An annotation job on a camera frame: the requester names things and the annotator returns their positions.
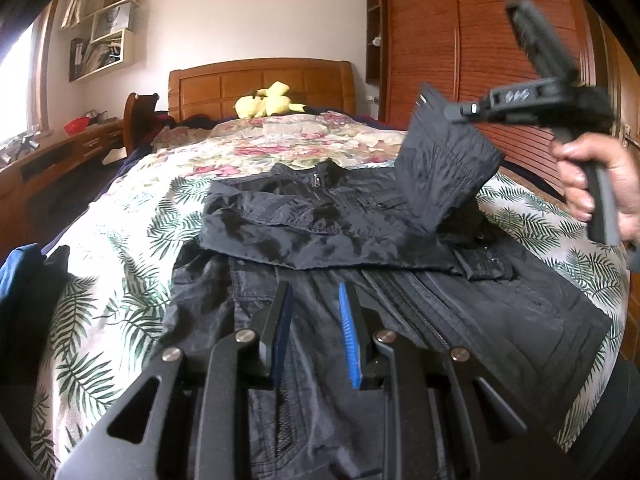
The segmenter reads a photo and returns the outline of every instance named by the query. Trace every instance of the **floral bedspread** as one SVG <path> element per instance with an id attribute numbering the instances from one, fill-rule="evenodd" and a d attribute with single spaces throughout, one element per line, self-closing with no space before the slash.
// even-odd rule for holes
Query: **floral bedspread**
<path id="1" fill-rule="evenodd" d="M 143 367 L 161 333 L 172 267 L 200 229 L 212 179 L 267 171 L 392 164 L 404 132 L 347 116 L 297 114 L 236 120 L 211 131 L 175 128 L 63 235 L 71 278 L 54 313 L 31 423 L 37 466 L 52 478 L 76 443 Z M 580 287 L 613 319 L 558 442 L 571 446 L 604 390 L 620 348 L 628 279 L 619 248 L 593 244 L 584 225 L 497 173 L 478 194 L 490 220 Z"/>

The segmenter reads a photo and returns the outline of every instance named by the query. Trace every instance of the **paper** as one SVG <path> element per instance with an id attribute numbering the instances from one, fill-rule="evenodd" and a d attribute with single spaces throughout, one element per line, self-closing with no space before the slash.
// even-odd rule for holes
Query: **paper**
<path id="1" fill-rule="evenodd" d="M 111 164 L 112 162 L 116 162 L 117 160 L 122 160 L 127 156 L 127 149 L 123 146 L 122 148 L 118 148 L 117 150 L 111 150 L 107 156 L 102 160 L 102 163 L 106 166 L 107 164 Z"/>

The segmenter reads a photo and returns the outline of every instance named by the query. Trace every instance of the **wooden desk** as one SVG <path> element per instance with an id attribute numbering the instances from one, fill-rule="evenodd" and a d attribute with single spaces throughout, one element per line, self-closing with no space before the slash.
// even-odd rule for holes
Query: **wooden desk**
<path id="1" fill-rule="evenodd" d="M 0 262 L 13 248 L 37 241 L 27 201 L 82 163 L 122 147 L 122 121 L 89 126 L 75 136 L 42 144 L 0 170 Z"/>

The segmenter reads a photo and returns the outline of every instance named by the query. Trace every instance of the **cabinet handle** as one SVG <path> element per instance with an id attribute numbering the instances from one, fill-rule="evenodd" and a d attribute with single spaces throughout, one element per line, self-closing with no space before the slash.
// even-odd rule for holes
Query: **cabinet handle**
<path id="1" fill-rule="evenodd" d="M 92 139 L 92 140 L 89 140 L 88 142 L 84 142 L 82 145 L 88 148 L 91 148 L 92 146 L 95 146 L 96 144 L 98 144 L 98 142 L 100 142 L 100 139 Z"/>

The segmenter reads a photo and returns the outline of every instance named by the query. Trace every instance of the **wardrobe door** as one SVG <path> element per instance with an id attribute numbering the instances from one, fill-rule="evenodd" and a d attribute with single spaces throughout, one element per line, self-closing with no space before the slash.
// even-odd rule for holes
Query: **wardrobe door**
<path id="1" fill-rule="evenodd" d="M 385 121 L 406 129 L 420 83 L 454 97 L 456 0 L 387 0 Z"/>
<path id="2" fill-rule="evenodd" d="M 578 36 L 570 0 L 533 0 L 578 60 Z M 505 0 L 458 0 L 460 6 L 460 100 L 484 96 L 489 88 L 537 79 L 516 46 L 504 13 Z M 478 128 L 512 160 L 561 189 L 548 154 L 552 134 L 540 128 L 479 124 Z"/>

